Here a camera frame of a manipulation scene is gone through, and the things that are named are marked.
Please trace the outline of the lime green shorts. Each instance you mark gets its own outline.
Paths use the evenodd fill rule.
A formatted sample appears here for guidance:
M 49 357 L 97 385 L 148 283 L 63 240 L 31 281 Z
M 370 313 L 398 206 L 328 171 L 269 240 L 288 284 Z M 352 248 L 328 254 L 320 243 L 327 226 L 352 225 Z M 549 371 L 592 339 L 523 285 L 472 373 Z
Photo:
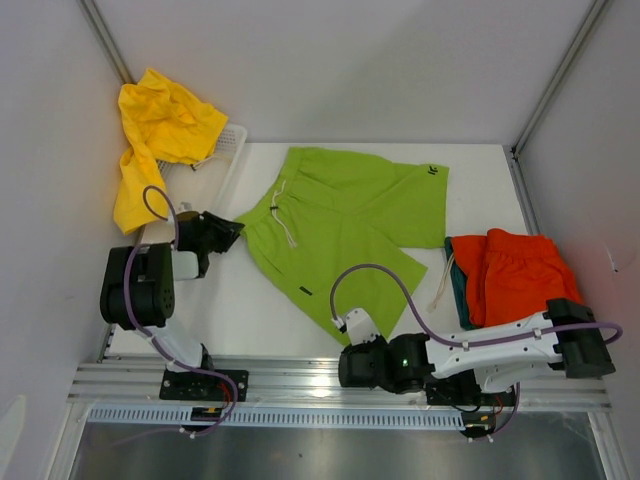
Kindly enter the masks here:
M 389 335 L 428 268 L 407 249 L 441 249 L 449 169 L 292 147 L 261 200 L 237 217 L 260 271 L 338 343 L 334 315 L 364 308 Z

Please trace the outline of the orange shorts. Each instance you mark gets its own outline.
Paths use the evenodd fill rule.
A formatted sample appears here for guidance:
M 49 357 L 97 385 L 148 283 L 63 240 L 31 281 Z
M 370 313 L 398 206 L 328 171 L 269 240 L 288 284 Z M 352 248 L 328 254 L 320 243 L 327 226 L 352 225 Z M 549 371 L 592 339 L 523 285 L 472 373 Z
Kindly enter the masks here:
M 528 317 L 552 299 L 584 302 L 574 273 L 543 235 L 493 228 L 451 238 L 456 263 L 468 277 L 466 299 L 477 329 Z

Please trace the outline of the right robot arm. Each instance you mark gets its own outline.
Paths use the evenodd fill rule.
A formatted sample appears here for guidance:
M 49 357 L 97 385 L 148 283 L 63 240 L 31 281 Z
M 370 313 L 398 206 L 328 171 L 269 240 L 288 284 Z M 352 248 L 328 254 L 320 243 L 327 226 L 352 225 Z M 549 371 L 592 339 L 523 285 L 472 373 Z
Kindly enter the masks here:
M 361 308 L 346 316 L 356 328 L 338 363 L 344 388 L 379 388 L 402 395 L 423 392 L 433 405 L 487 405 L 517 383 L 561 371 L 593 379 L 616 368 L 592 310 L 553 299 L 545 310 L 498 327 L 429 333 L 386 340 Z

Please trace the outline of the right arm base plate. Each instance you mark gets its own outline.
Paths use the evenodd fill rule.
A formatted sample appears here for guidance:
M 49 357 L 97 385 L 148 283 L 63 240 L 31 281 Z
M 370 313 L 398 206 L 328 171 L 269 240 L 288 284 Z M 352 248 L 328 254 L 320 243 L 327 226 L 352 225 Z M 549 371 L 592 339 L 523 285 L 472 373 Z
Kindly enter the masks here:
M 425 385 L 427 403 L 449 406 L 473 412 L 481 407 L 512 407 L 515 405 L 515 390 L 508 387 L 498 393 L 481 391 L 473 371 L 466 371 L 446 379 Z

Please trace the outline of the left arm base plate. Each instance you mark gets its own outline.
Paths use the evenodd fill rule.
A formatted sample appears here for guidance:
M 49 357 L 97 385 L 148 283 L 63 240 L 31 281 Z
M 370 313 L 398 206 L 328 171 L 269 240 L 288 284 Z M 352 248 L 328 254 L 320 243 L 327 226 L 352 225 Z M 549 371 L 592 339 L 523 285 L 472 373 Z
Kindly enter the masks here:
M 159 398 L 175 401 L 231 402 L 231 385 L 222 379 L 193 372 L 165 370 Z

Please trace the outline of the teal green shorts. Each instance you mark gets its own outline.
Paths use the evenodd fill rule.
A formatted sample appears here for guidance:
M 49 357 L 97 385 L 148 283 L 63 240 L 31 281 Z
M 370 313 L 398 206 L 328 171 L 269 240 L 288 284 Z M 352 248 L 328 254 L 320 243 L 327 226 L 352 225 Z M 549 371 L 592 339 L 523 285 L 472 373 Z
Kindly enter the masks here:
M 451 237 L 445 238 L 444 251 L 447 259 L 447 264 L 443 271 L 443 275 L 441 277 L 436 295 L 434 299 L 428 304 L 427 311 L 429 313 L 432 313 L 437 309 L 438 303 L 444 295 L 446 282 L 450 281 L 460 327 L 466 331 L 475 330 L 477 329 L 477 326 L 475 326 L 471 322 L 470 309 L 466 299 L 468 277 L 456 263 Z

